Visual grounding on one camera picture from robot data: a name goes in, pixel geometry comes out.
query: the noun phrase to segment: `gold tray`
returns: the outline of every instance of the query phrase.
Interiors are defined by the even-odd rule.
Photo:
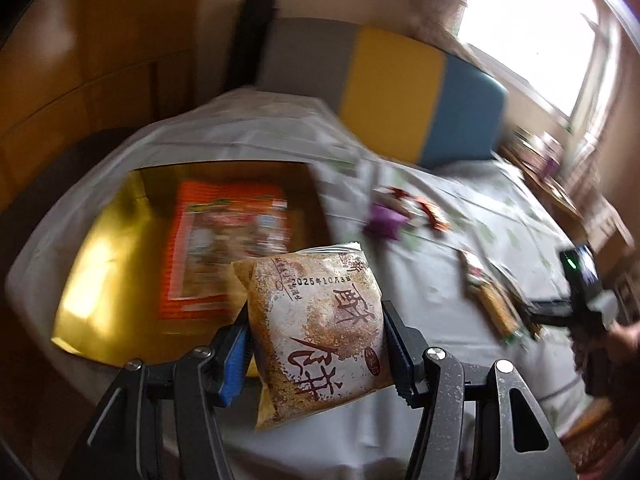
[[[66,282],[51,335],[60,348],[104,364],[180,358],[234,316],[159,319],[162,262],[183,180],[271,182],[285,193],[290,250],[331,243],[314,181],[300,162],[223,161],[135,170],[86,236]],[[235,305],[238,310],[242,297]]]

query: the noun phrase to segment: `candy wrapper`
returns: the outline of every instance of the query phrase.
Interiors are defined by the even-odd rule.
[[[372,196],[374,203],[404,215],[411,227],[427,224],[436,231],[451,229],[442,208],[431,200],[413,196],[399,187],[379,187],[373,190]]]
[[[523,323],[507,292],[485,270],[480,258],[469,250],[460,250],[471,292],[489,315],[496,330],[507,343],[524,336]]]
[[[357,243],[233,263],[262,380],[257,428],[392,384],[380,288]]]
[[[211,317],[241,306],[244,290],[231,262],[286,253],[286,208],[276,186],[181,183],[164,264],[161,317]]]
[[[400,228],[406,224],[406,216],[380,204],[371,204],[370,211],[371,218],[362,230],[364,233],[385,240],[400,239]]]

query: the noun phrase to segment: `orange package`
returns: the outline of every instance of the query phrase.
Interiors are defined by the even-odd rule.
[[[436,229],[436,231],[449,231],[451,229],[447,217],[438,204],[421,196],[415,197],[415,201],[419,204],[425,215],[428,216],[433,229]]]
[[[287,252],[287,202],[277,186],[183,182],[162,274],[161,319],[228,314],[231,262]]]

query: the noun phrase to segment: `window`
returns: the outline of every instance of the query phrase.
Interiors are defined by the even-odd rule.
[[[593,0],[467,0],[458,39],[569,120],[598,41]]]

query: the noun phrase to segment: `headboard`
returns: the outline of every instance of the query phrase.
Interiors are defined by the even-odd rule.
[[[433,46],[378,28],[317,18],[273,20],[268,9],[274,4],[246,0],[228,74],[242,72],[241,59],[258,90],[323,99],[383,156],[424,168],[492,158],[506,96],[494,78]],[[252,39],[247,24],[258,21],[263,28]],[[252,61],[239,55],[246,47],[236,50],[252,41],[260,43],[259,64],[258,53]]]

